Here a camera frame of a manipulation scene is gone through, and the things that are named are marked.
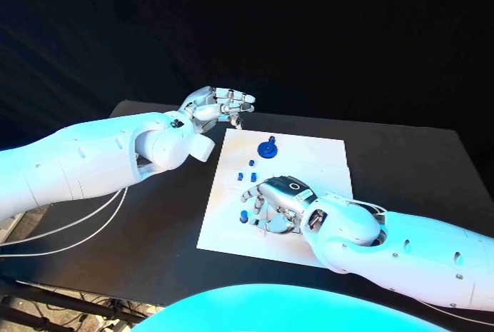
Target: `table surface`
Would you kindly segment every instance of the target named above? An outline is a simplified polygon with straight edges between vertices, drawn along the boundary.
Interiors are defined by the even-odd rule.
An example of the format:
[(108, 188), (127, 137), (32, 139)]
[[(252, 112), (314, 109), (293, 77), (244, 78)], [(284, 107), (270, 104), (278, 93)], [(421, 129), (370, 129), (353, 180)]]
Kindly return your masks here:
[[(113, 116), (174, 109), (123, 101)], [(244, 123), (267, 136), (281, 133), (344, 140), (356, 199), (494, 236), (493, 201), (455, 131), (259, 113), (245, 114)], [(2, 273), (26, 282), (160, 305), (223, 286), (284, 283), (363, 298), (452, 330), (487, 328), (434, 311), (355, 274), (196, 248), (231, 127), (219, 124), (206, 133), (216, 143), (206, 163), (189, 157), (176, 170), (128, 189), (114, 221), (90, 241), (51, 256), (5, 259)], [(35, 234), (78, 220), (108, 198), (51, 205)], [(117, 202), (77, 227), (9, 251), (43, 252), (82, 240), (107, 221)], [(493, 321), (491, 313), (455, 313)]]

